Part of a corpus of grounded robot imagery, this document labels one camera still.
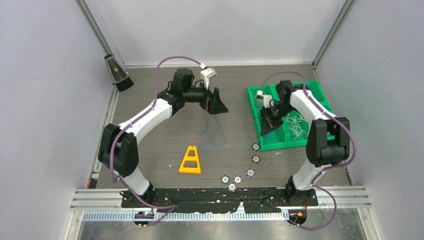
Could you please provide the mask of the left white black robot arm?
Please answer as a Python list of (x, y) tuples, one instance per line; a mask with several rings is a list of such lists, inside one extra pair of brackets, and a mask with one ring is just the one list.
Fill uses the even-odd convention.
[(148, 207), (154, 199), (154, 187), (138, 168), (138, 145), (158, 124), (177, 113), (186, 103), (198, 103), (210, 115), (229, 110), (220, 99), (219, 89), (210, 90), (209, 81), (216, 70), (206, 67), (200, 80), (188, 68), (179, 68), (168, 86), (156, 99), (134, 117), (119, 124), (109, 123), (103, 128), (97, 159), (118, 176), (134, 192), (134, 200)]

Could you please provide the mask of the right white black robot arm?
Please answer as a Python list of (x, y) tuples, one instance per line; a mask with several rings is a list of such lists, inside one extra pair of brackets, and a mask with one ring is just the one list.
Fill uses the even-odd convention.
[(292, 111), (299, 112), (309, 125), (305, 146), (306, 161), (291, 176), (284, 189), (284, 199), (299, 205), (312, 195), (315, 182), (329, 169), (336, 167), (350, 155), (350, 122), (328, 111), (305, 84), (282, 80), (275, 86), (278, 101), (264, 100), (260, 135), (265, 136), (283, 123)]

